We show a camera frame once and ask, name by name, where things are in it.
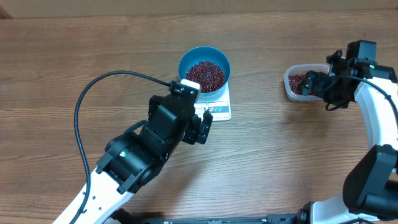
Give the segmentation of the orange scoop with blue handle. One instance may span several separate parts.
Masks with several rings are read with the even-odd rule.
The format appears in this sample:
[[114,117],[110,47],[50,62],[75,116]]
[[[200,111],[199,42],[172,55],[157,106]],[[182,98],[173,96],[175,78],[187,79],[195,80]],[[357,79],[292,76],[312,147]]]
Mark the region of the orange scoop with blue handle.
[[303,95],[303,96],[312,95],[311,89],[310,89],[309,87],[305,86],[305,85],[304,85],[304,86],[298,87],[298,91],[299,91],[300,94]]

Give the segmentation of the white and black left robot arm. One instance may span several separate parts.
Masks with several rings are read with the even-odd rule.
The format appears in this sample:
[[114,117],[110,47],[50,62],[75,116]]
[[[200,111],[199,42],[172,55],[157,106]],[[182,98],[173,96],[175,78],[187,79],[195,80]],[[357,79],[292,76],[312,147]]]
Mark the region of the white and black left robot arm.
[[179,142],[204,144],[213,121],[209,111],[198,117],[194,101],[178,95],[151,97],[148,114],[106,145],[91,184],[56,223],[104,223],[160,173]]

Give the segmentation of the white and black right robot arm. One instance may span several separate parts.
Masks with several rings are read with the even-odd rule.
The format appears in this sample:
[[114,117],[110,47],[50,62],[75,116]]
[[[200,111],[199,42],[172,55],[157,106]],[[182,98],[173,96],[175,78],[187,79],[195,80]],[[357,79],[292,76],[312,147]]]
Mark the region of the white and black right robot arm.
[[341,194],[311,202],[299,223],[373,223],[397,219],[397,75],[376,62],[375,42],[357,40],[346,52],[327,56],[328,73],[309,71],[299,88],[303,96],[324,100],[325,109],[359,105],[369,151],[348,174]]

